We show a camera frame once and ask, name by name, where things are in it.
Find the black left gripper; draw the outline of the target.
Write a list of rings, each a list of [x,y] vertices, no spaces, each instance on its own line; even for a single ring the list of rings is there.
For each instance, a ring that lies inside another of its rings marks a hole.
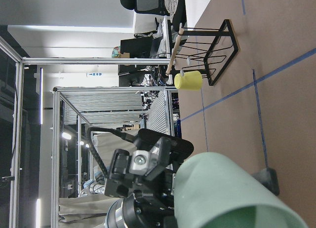
[[[145,176],[136,179],[133,196],[138,228],[178,227],[174,215],[173,176],[173,171],[165,169],[152,180]]]

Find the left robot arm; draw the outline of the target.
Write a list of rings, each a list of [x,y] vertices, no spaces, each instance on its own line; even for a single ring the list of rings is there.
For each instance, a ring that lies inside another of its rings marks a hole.
[[[165,169],[153,180],[125,175],[112,184],[108,196],[118,197],[105,219],[107,228],[177,228],[174,215],[173,180],[175,173]]]

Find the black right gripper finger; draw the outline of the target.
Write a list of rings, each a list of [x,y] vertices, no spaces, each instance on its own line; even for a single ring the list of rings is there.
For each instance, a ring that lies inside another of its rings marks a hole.
[[[251,176],[274,195],[280,194],[277,172],[275,169],[268,167]]]

